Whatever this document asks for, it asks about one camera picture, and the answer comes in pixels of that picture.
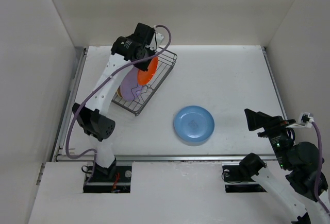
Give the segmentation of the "blue plate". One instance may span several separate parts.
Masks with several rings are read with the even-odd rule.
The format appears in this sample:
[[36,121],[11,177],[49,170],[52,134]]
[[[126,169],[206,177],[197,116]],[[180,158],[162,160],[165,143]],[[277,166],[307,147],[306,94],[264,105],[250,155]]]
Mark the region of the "blue plate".
[[213,116],[200,106],[186,106],[180,109],[174,117],[173,125],[176,134],[192,144],[205,142],[215,130]]

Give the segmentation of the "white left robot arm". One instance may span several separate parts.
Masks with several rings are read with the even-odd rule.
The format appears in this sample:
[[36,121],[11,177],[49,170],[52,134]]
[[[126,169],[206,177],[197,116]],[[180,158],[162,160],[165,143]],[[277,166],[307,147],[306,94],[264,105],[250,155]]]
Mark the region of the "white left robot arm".
[[164,36],[154,27],[138,23],[135,31],[126,37],[120,36],[113,43],[108,62],[96,86],[82,103],[72,107],[73,119],[69,126],[67,140],[71,138],[74,124],[79,124],[89,137],[94,148],[93,165],[87,170],[87,179],[97,174],[104,181],[115,176],[116,158],[109,143],[115,121],[108,118],[112,99],[121,82],[133,68],[147,71],[150,61],[158,56],[158,45]]

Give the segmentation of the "purple plate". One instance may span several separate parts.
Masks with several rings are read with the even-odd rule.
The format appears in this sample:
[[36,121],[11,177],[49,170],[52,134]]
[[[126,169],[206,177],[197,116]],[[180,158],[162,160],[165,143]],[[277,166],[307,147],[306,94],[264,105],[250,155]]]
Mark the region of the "purple plate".
[[139,70],[133,67],[120,85],[120,93],[125,101],[135,100],[142,92],[143,86],[138,83],[138,72]]

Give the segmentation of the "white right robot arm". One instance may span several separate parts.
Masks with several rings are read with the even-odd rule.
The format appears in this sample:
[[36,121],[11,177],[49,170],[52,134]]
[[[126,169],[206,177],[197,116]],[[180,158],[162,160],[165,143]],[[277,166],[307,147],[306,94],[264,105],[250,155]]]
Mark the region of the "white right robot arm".
[[[322,173],[322,139],[312,114],[303,112],[298,120],[285,120],[281,116],[270,116],[250,109],[244,112],[250,131],[264,129],[257,135],[269,139],[280,168],[290,172],[285,176],[286,180],[302,199],[296,199],[287,187],[281,185],[266,163],[254,153],[240,161],[240,176],[246,180],[252,179],[271,194],[282,205],[291,223],[329,223],[329,189]],[[318,144],[296,144],[295,128],[314,128]]]

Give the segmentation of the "orange plate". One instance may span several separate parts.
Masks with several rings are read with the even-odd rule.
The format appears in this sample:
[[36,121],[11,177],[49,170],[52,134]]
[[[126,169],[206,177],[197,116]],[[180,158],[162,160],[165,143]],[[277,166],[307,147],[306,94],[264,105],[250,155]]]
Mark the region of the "orange plate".
[[148,84],[155,75],[158,67],[158,57],[154,57],[148,65],[147,71],[139,70],[137,80],[140,85]]

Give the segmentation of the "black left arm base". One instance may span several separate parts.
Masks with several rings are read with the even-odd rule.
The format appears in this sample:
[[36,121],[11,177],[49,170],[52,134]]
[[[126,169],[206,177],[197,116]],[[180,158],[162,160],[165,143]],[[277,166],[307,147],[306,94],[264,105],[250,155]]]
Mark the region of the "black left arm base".
[[81,169],[85,173],[83,193],[130,193],[132,164],[119,163],[115,167],[115,171],[110,178],[95,170],[92,178],[92,165],[83,166]]

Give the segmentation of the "beige plate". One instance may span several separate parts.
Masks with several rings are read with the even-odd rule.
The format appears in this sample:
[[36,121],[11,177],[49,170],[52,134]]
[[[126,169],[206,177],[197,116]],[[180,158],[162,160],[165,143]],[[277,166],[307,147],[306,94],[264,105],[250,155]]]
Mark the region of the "beige plate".
[[117,89],[117,95],[118,95],[120,98],[122,98],[122,94],[121,94],[121,91],[120,91],[120,87],[118,87],[118,89]]

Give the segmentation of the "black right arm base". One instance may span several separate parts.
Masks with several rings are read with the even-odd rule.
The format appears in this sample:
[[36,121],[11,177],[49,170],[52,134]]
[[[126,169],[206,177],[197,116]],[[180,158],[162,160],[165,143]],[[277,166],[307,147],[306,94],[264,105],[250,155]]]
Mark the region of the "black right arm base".
[[241,171],[239,165],[223,164],[222,180],[226,193],[265,193],[266,190]]

